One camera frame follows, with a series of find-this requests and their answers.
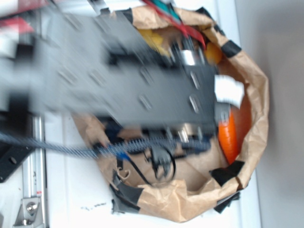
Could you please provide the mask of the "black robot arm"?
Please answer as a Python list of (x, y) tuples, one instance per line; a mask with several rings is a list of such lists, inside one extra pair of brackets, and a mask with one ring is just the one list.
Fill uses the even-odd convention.
[(207, 62), (187, 28), (137, 29), (122, 12), (0, 22), (1, 140), (48, 112), (112, 118), (126, 128), (213, 135), (244, 86)]

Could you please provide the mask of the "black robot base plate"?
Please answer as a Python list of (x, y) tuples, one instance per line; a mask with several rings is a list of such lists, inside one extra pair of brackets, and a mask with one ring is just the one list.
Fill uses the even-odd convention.
[[(8, 124), (7, 112), (0, 112), (0, 132), (12, 136), (33, 136), (33, 122), (29, 116), (20, 127)], [(0, 182), (6, 182), (33, 151), (30, 147), (0, 142)]]

